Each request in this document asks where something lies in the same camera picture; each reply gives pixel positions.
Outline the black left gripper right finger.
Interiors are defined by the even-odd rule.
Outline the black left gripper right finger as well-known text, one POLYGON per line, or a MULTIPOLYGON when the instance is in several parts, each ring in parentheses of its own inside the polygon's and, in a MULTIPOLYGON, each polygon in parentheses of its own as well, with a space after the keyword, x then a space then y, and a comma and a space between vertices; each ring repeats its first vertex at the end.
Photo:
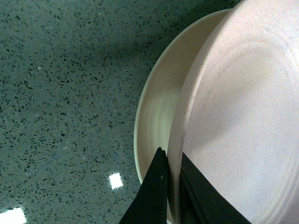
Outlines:
POLYGON ((181 223, 250 223, 212 186, 186 154, 182 155, 179 187, 181 223))

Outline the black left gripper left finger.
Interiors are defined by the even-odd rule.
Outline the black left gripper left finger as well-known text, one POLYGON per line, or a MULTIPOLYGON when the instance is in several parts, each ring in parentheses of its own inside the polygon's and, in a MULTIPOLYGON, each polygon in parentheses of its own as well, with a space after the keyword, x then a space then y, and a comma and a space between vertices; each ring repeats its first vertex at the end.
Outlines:
POLYGON ((158 148, 140 189, 120 224, 167 223, 168 160, 158 148))

